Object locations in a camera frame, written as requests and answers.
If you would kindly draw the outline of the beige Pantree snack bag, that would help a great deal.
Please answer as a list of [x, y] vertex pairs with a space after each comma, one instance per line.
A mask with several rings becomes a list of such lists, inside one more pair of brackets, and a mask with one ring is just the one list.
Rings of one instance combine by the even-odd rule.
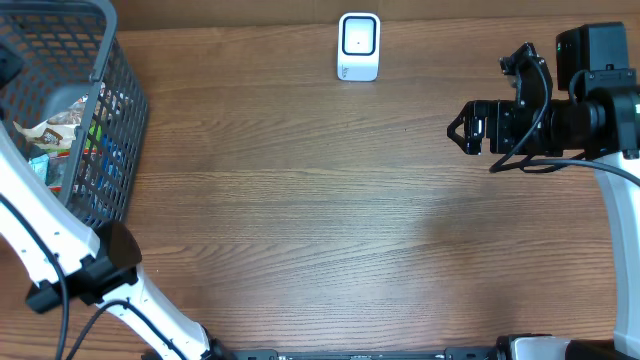
[[86, 107], [87, 97], [84, 96], [74, 102], [66, 110], [51, 116], [40, 124], [23, 128], [16, 121], [13, 122], [18, 133], [26, 141], [45, 151], [67, 151], [76, 139], [75, 131], [81, 125]]

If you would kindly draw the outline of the teal white snack packet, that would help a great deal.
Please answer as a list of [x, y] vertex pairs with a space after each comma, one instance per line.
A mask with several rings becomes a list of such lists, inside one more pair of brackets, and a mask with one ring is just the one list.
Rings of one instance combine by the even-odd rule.
[[45, 153], [40, 156], [30, 158], [28, 161], [28, 164], [34, 171], [36, 177], [45, 185], [48, 184], [49, 160], [50, 156]]

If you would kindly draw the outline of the blue Oreo cookie pack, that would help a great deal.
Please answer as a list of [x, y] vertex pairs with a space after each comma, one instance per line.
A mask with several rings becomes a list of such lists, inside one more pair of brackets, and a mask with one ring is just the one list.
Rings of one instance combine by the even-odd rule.
[[105, 146], [105, 150], [100, 152], [100, 172], [97, 174], [93, 184], [98, 191], [107, 195], [115, 205], [119, 205], [121, 201], [120, 187], [123, 180], [123, 172], [120, 169], [122, 151], [108, 135], [101, 136], [100, 144]]

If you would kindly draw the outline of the green clear candy bag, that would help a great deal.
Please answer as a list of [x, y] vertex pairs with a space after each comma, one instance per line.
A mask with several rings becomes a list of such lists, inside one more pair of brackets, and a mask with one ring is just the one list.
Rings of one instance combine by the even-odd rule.
[[[88, 135], [83, 148], [83, 154], [89, 155], [92, 161], [96, 161], [101, 150], [99, 150], [96, 145], [92, 144], [90, 139], [91, 136], [95, 136], [97, 140], [102, 136], [101, 127], [97, 125], [95, 120], [91, 121], [91, 126], [88, 130]], [[50, 156], [47, 186], [53, 193], [59, 194], [63, 187], [65, 173], [69, 170], [71, 148], [67, 151], [47, 151], [47, 154]]]

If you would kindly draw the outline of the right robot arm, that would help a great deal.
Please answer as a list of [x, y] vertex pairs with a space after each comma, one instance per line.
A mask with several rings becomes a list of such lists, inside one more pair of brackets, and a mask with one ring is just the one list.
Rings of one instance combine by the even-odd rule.
[[497, 338], [487, 359], [636, 359], [639, 356], [639, 82], [621, 22], [585, 24], [556, 37], [557, 74], [531, 43], [500, 60], [512, 101], [474, 100], [447, 128], [465, 154], [484, 140], [490, 172], [593, 170], [607, 211], [617, 313], [610, 340], [546, 334]]

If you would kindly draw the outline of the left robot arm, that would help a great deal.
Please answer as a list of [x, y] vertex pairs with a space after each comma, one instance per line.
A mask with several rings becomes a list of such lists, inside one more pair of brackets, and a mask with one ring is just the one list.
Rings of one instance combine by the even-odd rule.
[[30, 308], [111, 313], [163, 359], [228, 352], [153, 284], [123, 224], [148, 103], [114, 40], [1, 40], [1, 235]]

